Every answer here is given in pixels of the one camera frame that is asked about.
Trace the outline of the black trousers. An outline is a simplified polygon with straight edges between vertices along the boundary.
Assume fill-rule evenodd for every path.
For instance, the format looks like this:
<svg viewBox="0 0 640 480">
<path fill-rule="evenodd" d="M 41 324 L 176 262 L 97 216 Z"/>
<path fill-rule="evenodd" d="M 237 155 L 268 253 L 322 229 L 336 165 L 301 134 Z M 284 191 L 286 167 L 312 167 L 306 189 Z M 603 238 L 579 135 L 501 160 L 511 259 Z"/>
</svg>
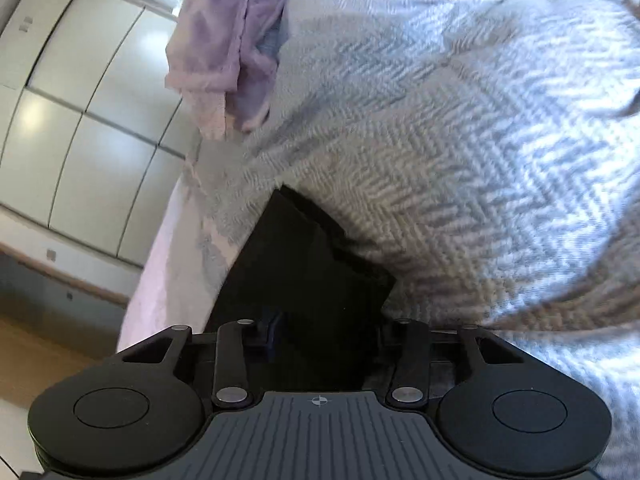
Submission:
<svg viewBox="0 0 640 480">
<path fill-rule="evenodd" d="M 254 321 L 272 390 L 355 391 L 376 367 L 382 307 L 395 283 L 352 251 L 326 212 L 283 185 L 235 258 L 205 329 Z"/>
</svg>

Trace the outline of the pink and grey bedspread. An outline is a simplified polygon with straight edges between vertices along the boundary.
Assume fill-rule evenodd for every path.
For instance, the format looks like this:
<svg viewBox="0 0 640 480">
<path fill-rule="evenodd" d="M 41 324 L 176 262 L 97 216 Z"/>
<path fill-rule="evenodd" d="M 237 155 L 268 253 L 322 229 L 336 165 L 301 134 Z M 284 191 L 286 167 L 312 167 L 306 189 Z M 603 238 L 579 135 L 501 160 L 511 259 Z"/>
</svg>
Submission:
<svg viewBox="0 0 640 480">
<path fill-rule="evenodd" d="M 639 0 L 288 0 L 267 120 L 201 138 L 119 347 L 202 330 L 280 184 L 396 278 L 386 310 L 496 330 L 613 416 L 639 474 Z"/>
</svg>

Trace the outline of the lilac pillow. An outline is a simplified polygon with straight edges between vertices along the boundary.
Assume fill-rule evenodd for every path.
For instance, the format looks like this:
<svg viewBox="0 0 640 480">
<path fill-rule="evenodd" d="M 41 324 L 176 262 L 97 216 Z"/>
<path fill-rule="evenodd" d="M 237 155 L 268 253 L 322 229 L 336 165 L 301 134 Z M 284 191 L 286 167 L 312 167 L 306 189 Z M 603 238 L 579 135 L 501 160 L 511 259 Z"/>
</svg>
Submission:
<svg viewBox="0 0 640 480">
<path fill-rule="evenodd" d="M 183 0 L 165 84 L 180 93 L 203 138 L 222 138 L 228 117 L 244 132 L 266 119 L 278 70 L 271 40 L 285 3 Z"/>
</svg>

